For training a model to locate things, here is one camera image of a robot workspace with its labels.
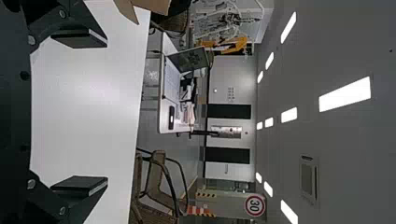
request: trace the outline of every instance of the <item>black mount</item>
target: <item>black mount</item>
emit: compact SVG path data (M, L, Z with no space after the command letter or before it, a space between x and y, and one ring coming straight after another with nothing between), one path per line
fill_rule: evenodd
M49 189L29 170L30 53L49 36L105 48L106 35L82 0L0 0L0 27L0 224L83 223L107 178L73 176Z

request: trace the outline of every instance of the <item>white table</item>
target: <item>white table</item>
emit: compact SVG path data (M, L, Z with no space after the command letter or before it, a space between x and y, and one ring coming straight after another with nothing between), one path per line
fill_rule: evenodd
M31 169L51 186L71 175L108 177L85 224L127 224L149 33L112 0L87 1L107 49L70 49L48 39L34 56Z
M177 52L175 45L172 43L171 39L167 34L159 33L150 37L150 46L148 50L160 50L164 55L169 55ZM148 60L158 60L159 62L159 85L158 95L155 97L148 97L147 99L158 101L158 132L159 133L187 133L191 130L189 124L182 122L183 113L180 114L180 119L175 119L174 129L169 130L169 106L176 107L175 103L168 99L163 99L163 83L164 83L164 56L148 54Z

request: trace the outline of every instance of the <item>machine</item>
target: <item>machine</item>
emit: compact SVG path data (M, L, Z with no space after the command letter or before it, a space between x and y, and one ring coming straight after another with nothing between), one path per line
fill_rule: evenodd
M213 41L214 46L219 46L236 37L253 37L255 34L249 34L250 32L243 31L241 27L262 20L264 7L259 0L254 1L260 9L260 16L253 16L251 9L241 10L237 0L196 2L195 14L191 19L194 42Z
M30 54L48 37L67 47L105 48L82 0L0 0L0 223L83 223L106 177L72 176L46 187L30 171Z

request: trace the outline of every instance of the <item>ceiling light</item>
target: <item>ceiling light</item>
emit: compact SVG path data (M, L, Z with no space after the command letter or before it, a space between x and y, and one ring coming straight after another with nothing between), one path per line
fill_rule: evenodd
M267 194L272 198L274 192L273 192L272 187L268 184L267 181L264 182L264 189L267 192Z
M268 57L267 62L265 63L265 70L268 70L268 68L271 66L271 63L272 63L272 61L274 60L274 58L275 58L275 55L274 55L274 53L272 52L272 53L270 54L270 56Z
M285 122L289 122L289 121L292 121L294 119L297 119L297 116L298 116L297 115L297 107L294 107L294 108L292 108L290 110L287 110L287 111L283 112L281 114L280 119L281 119L282 123L285 123Z
M261 71L259 76L257 77L257 83L260 83L262 81L262 78L264 77L264 72Z
M259 183L262 182L262 176L259 173L256 173L256 179L259 181Z
M286 38L288 37L291 29L293 28L294 24L297 22L297 13L294 12L291 15L291 18L288 22L288 24L285 27L285 30L282 32L282 35L280 36L280 43L283 44L285 42Z
M265 120L265 128L274 126L274 118L269 118Z
M319 111L335 109L344 105L355 104L371 98L370 77L353 82L335 91L319 97Z
M262 129L262 122L257 123L256 129L257 130L261 130Z
M286 218L291 222L291 224L298 224L298 216L283 200L280 202L280 210L283 212L283 214L285 214Z

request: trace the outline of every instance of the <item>red circle sign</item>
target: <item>red circle sign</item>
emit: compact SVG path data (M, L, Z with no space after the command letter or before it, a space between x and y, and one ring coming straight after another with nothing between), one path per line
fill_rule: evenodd
M251 217L260 217L265 211L264 200L256 195L248 197L245 201L245 210Z

